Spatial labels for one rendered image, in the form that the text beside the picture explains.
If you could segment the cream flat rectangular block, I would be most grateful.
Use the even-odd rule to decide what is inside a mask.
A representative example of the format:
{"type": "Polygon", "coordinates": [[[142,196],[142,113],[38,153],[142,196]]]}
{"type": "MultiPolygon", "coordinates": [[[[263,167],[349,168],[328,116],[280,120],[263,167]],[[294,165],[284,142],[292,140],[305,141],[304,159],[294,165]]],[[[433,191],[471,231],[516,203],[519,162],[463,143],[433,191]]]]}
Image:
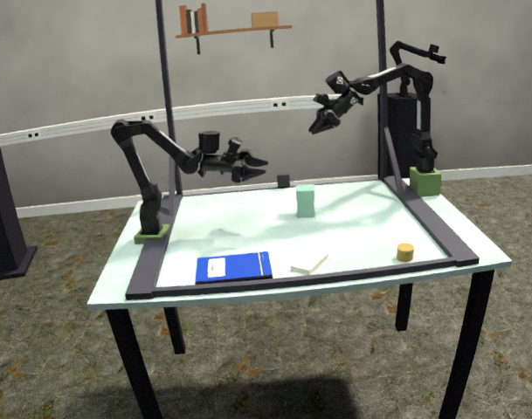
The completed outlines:
{"type": "Polygon", "coordinates": [[[327,252],[309,249],[300,258],[298,258],[293,264],[291,264],[291,271],[297,271],[300,273],[310,275],[327,258],[328,258],[327,252]]]}

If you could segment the tan round disc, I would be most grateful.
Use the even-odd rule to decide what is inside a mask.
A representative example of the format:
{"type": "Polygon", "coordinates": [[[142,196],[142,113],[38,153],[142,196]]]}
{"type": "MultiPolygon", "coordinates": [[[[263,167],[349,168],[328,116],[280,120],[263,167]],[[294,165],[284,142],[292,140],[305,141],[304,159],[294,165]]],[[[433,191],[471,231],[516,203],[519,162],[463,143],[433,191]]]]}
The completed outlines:
{"type": "Polygon", "coordinates": [[[413,259],[414,246],[412,244],[399,244],[397,246],[397,260],[410,262],[413,259]]]}

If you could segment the blue notebook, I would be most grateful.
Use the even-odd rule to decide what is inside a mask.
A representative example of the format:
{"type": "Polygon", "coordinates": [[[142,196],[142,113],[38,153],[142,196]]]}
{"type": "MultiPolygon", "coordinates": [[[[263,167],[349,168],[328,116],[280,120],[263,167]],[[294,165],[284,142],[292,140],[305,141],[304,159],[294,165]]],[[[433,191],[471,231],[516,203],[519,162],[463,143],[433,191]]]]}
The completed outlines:
{"type": "Polygon", "coordinates": [[[197,258],[195,285],[273,278],[268,251],[197,258]]]}

